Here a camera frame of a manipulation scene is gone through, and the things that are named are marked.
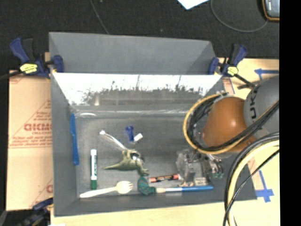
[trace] cardboard sheet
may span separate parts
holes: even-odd
[[[31,209],[53,196],[50,81],[9,80],[6,210]]]

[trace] black carpet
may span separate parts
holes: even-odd
[[[9,48],[13,39],[33,38],[38,56],[48,51],[49,31],[209,40],[217,57],[228,57],[231,45],[239,43],[248,49],[247,57],[279,58],[279,22],[266,22],[261,0],[212,0],[190,10],[177,0],[0,0],[0,75],[19,67]],[[7,80],[0,81],[0,88],[1,213],[5,209]]]

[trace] wire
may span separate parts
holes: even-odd
[[[233,175],[233,172],[235,171],[235,168],[237,167],[238,163],[242,160],[242,158],[244,158],[250,151],[252,151],[253,149],[261,146],[261,144],[269,142],[269,141],[273,141],[273,140],[277,140],[279,139],[279,132],[275,132],[275,133],[271,133],[269,135],[266,135],[258,140],[256,140],[255,142],[251,143],[250,145],[248,145],[247,147],[245,147],[237,156],[236,158],[233,160],[232,166],[229,169],[228,172],[228,178],[227,178],[227,183],[226,183],[226,190],[225,190],[225,208],[227,208],[228,202],[226,201],[226,199],[228,198],[228,190],[227,188],[229,188],[229,184],[230,184],[230,179]]]
[[[226,208],[226,212],[225,212],[225,216],[224,216],[224,220],[222,225],[226,226],[226,222],[227,222],[227,217],[229,215],[229,212],[234,204],[234,201],[236,200],[236,198],[238,197],[240,191],[242,190],[242,188],[245,186],[245,184],[247,183],[247,181],[249,179],[252,178],[252,176],[254,176],[265,164],[267,164],[271,159],[273,159],[277,154],[279,154],[280,150],[275,151],[271,156],[269,156],[259,167],[256,168],[256,170],[246,178],[246,180],[244,180],[244,182],[239,186],[239,188],[237,189],[237,191],[235,192],[235,194],[233,195],[230,203],[228,204],[227,208]]]
[[[1,75],[0,76],[0,81],[4,80],[4,79],[8,79],[8,78],[10,78],[12,76],[15,76],[15,75],[18,75],[18,74],[21,74],[21,73],[22,73],[22,71],[15,71],[15,72],[11,72],[11,73],[7,73],[7,74],[4,74],[4,75]]]
[[[268,143],[265,143],[263,145],[261,145],[260,147],[252,150],[251,152],[249,152],[247,154],[247,156],[245,158],[243,158],[243,160],[238,164],[237,168],[235,169],[232,177],[231,177],[231,180],[230,180],[230,185],[229,185],[229,189],[228,189],[228,198],[227,198],[227,204],[230,203],[233,195],[234,195],[234,191],[235,191],[235,186],[236,186],[236,182],[237,182],[237,179],[242,171],[242,169],[244,168],[244,166],[248,163],[248,161],[253,158],[257,153],[259,153],[260,151],[266,149],[266,148],[269,148],[269,147],[274,147],[274,146],[277,146],[279,145],[279,140],[276,140],[276,141],[271,141],[271,142],[268,142]],[[228,212],[228,224],[229,226],[233,226],[235,225],[235,220],[234,220],[234,216],[233,216],[233,213],[231,210],[229,210]]]
[[[237,31],[237,32],[257,32],[257,31],[259,31],[260,29],[264,28],[264,27],[268,24],[268,19],[266,19],[265,23],[264,23],[262,26],[260,26],[259,28],[256,28],[256,29],[253,29],[253,30],[242,30],[242,29],[238,29],[238,28],[235,28],[235,27],[232,27],[232,26],[226,24],[225,22],[223,22],[223,21],[218,17],[218,15],[216,14],[216,12],[215,12],[214,9],[213,9],[213,0],[211,0],[210,6],[211,6],[211,11],[212,11],[214,17],[215,17],[220,23],[222,23],[222,24],[225,25],[226,27],[228,27],[228,28],[230,28],[230,29],[232,29],[232,30],[234,30],[234,31]]]
[[[183,121],[183,133],[186,141],[196,150],[205,154],[220,154],[224,153],[243,141],[247,140],[251,135],[253,135],[256,131],[258,131],[261,126],[274,114],[274,112],[279,108],[279,100],[272,105],[269,109],[267,109],[260,117],[251,124],[244,131],[233,137],[231,140],[219,145],[212,146],[208,148],[204,148],[201,143],[199,143],[193,135],[193,127],[194,124],[205,114],[205,111],[211,105],[213,105],[214,101],[224,96],[225,94],[215,94],[208,97],[205,97],[199,101],[197,101],[186,113],[186,116]],[[187,128],[188,119],[191,117],[189,122],[189,127]]]
[[[100,24],[102,25],[103,29],[105,30],[105,32],[106,32],[107,34],[110,34],[109,31],[108,31],[108,30],[106,29],[106,27],[104,26],[104,23],[103,23],[102,19],[100,18],[98,12],[96,11],[96,8],[95,8],[95,6],[94,6],[94,3],[92,2],[92,0],[89,0],[89,1],[90,1],[90,4],[91,4],[92,8],[93,8],[93,11],[95,12],[95,15],[96,15],[97,19],[99,20]]]

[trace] green marker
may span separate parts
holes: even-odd
[[[91,155],[91,189],[94,190],[97,188],[97,150],[92,149],[90,152]]]

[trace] clamp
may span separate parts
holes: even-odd
[[[238,74],[237,65],[240,61],[242,61],[247,55],[247,49],[244,45],[241,44],[233,44],[232,51],[230,54],[229,59],[224,59],[224,62],[221,64],[219,63],[219,59],[214,57],[208,69],[208,74],[214,74],[215,72],[222,74],[223,76],[228,77],[237,77],[241,81],[247,84],[249,87],[254,87],[255,85],[245,78],[241,77]]]
[[[32,54],[32,40],[27,40],[25,52],[23,40],[21,37],[14,39],[10,43],[10,49],[13,54],[21,60],[19,67],[20,73],[25,75],[36,75],[50,79],[50,73],[53,69],[57,72],[64,72],[64,63],[60,55],[53,56],[50,61],[43,62],[41,58],[34,58]]]

